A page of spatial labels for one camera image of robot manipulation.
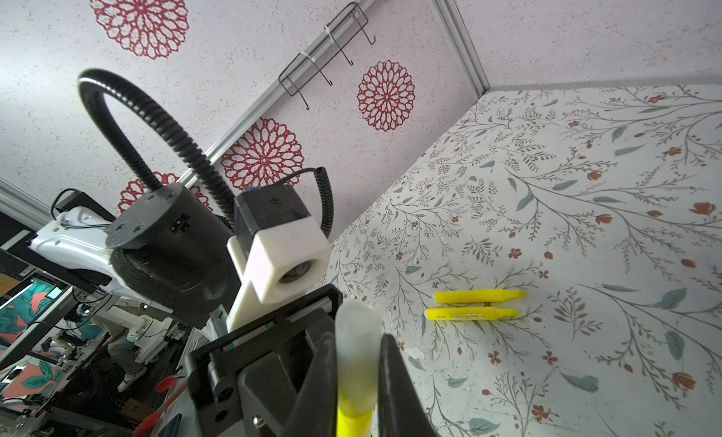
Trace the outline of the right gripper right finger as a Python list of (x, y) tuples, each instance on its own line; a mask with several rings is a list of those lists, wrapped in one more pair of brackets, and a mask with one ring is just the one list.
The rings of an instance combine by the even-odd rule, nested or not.
[(378, 381), (378, 435), (436, 437), (393, 335), (383, 334)]

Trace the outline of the yellow highlighter pen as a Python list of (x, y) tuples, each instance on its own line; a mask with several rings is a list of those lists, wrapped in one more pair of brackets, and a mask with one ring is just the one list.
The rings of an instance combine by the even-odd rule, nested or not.
[(337, 436), (369, 437), (372, 434), (372, 417), (376, 407), (376, 398), (366, 396), (354, 399), (338, 395)]
[(522, 290), (470, 290), (437, 292), (434, 294), (434, 301), (440, 305), (462, 305), (463, 303), (505, 303), (525, 297), (526, 292)]
[(516, 318), (520, 312), (497, 307), (430, 308), (425, 317), (431, 322), (496, 322)]

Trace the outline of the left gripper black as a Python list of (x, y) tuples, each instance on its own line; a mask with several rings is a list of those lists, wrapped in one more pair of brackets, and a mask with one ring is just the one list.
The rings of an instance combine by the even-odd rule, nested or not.
[(282, 435), (342, 302), (328, 284), (186, 356), (199, 435)]

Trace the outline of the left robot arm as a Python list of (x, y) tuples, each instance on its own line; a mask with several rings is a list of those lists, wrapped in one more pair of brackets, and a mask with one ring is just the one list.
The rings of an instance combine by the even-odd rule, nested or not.
[(31, 247), (65, 268), (107, 276), (110, 294), (160, 307), (207, 335), (185, 358), (178, 388), (200, 435), (240, 426), (246, 436), (291, 436), (313, 361), (331, 354), (342, 301), (321, 283), (334, 199), (327, 179), (317, 183), (320, 219), (287, 181), (239, 194), (231, 223), (173, 184), (112, 222), (84, 207), (64, 212)]

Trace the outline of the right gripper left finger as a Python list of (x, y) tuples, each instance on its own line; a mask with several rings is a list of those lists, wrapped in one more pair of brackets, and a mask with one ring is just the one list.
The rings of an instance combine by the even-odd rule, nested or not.
[(336, 337), (324, 333), (282, 437), (337, 435), (338, 356)]

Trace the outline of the red handled pliers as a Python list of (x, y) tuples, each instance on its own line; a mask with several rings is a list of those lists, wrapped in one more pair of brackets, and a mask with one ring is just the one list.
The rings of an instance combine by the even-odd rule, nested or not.
[(135, 427), (133, 437), (150, 436), (186, 388), (187, 377), (184, 375), (167, 376), (159, 382), (155, 388), (156, 398), (152, 402), (152, 412)]

